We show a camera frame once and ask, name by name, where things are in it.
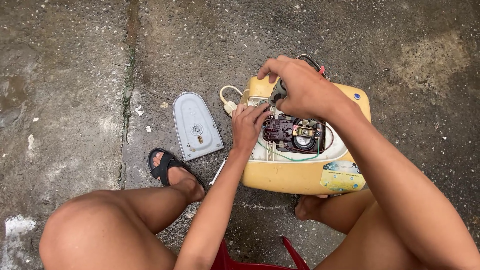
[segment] left hand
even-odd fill
[[[236,149],[241,153],[248,154],[248,156],[252,154],[265,119],[272,114],[270,110],[264,112],[268,106],[268,103],[257,108],[239,104],[237,109],[232,112],[232,150]]]

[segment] knee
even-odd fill
[[[74,198],[58,208],[47,220],[40,239],[40,257],[45,265],[60,251],[83,246],[124,215],[112,191],[95,191]]]

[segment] foot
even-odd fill
[[[158,153],[156,157],[153,158],[153,165],[155,167],[160,164],[163,155],[164,153]],[[185,168],[172,167],[168,169],[167,177],[170,186],[186,192],[187,197],[192,199],[192,202],[198,202],[204,199],[204,188],[198,183],[195,176],[189,173]]]
[[[313,195],[302,195],[300,201],[295,207],[295,216],[301,221],[311,220],[312,214],[317,211],[326,198],[319,198]]]

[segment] gray metal cover plate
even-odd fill
[[[173,119],[185,161],[223,149],[212,114],[198,94],[180,94],[173,102]]]

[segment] white power cord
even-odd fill
[[[220,96],[220,100],[223,102],[223,108],[225,109],[225,111],[228,113],[228,115],[230,115],[230,117],[232,117],[232,112],[233,110],[236,110],[237,109],[237,105],[229,100],[227,101],[224,97],[223,97],[223,90],[227,89],[227,88],[232,88],[234,89],[235,91],[237,91],[240,96],[243,96],[242,92],[240,90],[238,90],[238,88],[236,88],[235,86],[224,86],[222,87],[222,89],[220,89],[220,92],[218,93],[218,95]]]

